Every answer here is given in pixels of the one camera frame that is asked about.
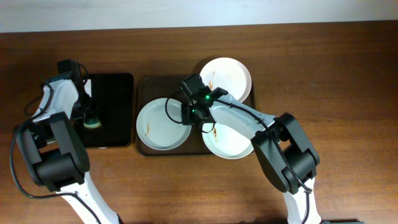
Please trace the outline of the white plate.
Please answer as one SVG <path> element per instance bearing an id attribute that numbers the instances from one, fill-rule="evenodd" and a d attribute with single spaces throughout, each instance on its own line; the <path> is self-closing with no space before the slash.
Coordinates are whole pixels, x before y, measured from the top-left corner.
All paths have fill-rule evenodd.
<path id="1" fill-rule="evenodd" d="M 158 151 L 168 151 L 183 144 L 189 137 L 192 127 L 179 124 L 182 103 L 167 98 L 158 98 L 140 110 L 136 131 L 139 139 L 148 147 Z"/>
<path id="2" fill-rule="evenodd" d="M 202 131 L 205 146 L 223 159 L 241 159 L 254 150 L 249 139 L 228 126 L 206 123 Z"/>
<path id="3" fill-rule="evenodd" d="M 240 102 L 243 102 L 251 91 L 251 74 L 245 65 L 233 58 L 220 57 L 211 60 L 202 68 L 200 76 L 211 90 L 220 87 Z"/>

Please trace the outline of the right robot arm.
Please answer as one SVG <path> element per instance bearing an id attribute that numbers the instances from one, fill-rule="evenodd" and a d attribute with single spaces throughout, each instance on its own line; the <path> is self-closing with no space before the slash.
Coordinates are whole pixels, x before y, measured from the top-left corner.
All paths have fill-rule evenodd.
<path id="1" fill-rule="evenodd" d="M 264 175 L 283 193 L 288 223 L 321 223 L 313 191 L 320 158 L 294 116 L 261 113 L 221 88 L 183 93 L 183 124 L 223 124 L 250 140 Z"/>

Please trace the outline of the green yellow sponge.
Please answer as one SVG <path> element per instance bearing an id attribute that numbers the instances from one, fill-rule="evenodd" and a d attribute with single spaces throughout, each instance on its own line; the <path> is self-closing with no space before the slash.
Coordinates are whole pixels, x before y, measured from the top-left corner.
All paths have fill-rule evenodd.
<path id="1" fill-rule="evenodd" d="M 100 128 L 102 124 L 98 118 L 88 118 L 84 120 L 83 126 L 86 129 L 97 129 Z"/>

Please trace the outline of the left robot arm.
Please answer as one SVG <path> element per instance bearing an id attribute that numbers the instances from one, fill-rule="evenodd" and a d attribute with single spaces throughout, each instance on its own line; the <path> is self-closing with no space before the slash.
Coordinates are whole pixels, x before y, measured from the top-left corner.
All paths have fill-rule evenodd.
<path id="1" fill-rule="evenodd" d="M 44 186 L 44 199 L 61 197 L 84 223 L 121 223 L 90 175 L 90 160 L 70 118 L 73 107 L 89 101 L 79 72 L 60 72 L 45 81 L 35 114 L 14 131 L 10 149 L 18 147 L 30 178 Z"/>

